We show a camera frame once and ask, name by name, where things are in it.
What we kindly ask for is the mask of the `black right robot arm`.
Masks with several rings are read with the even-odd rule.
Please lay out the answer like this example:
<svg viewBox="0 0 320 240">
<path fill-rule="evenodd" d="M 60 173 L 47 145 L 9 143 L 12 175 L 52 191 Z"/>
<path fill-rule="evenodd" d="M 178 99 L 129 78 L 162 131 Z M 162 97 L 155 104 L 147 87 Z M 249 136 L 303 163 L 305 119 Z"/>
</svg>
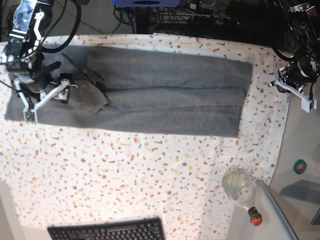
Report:
<svg viewBox="0 0 320 240">
<path fill-rule="evenodd" d="M 49 36 L 45 29 L 52 31 L 52 0 L 22 0 L 17 6 L 8 42 L 0 56 L 10 78 L 8 88 L 15 91 L 24 104 L 23 118 L 29 123 L 38 123 L 38 111 L 51 99 L 68 103 L 70 87 L 76 87 L 72 74 L 61 73 L 57 78 L 52 72 L 58 70 L 60 61 L 44 65 L 44 54 L 55 54 L 65 49 L 78 30 L 82 9 L 74 0 L 76 8 L 75 23 L 67 40 L 56 48 L 43 46 Z"/>
</svg>

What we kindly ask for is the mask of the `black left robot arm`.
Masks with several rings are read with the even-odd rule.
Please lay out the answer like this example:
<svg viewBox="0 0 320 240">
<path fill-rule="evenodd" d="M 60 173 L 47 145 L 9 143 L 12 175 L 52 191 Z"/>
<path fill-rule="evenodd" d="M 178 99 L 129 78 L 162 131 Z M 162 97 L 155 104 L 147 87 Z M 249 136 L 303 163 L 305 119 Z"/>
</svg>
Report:
<svg viewBox="0 0 320 240">
<path fill-rule="evenodd" d="M 278 79 L 267 84 L 280 93 L 294 94 L 301 99 L 301 108 L 309 113 L 317 109 L 314 86 L 320 76 L 320 2 L 318 0 L 280 0 L 288 29 L 299 44 L 293 57 L 276 55 L 288 62 L 278 70 Z"/>
</svg>

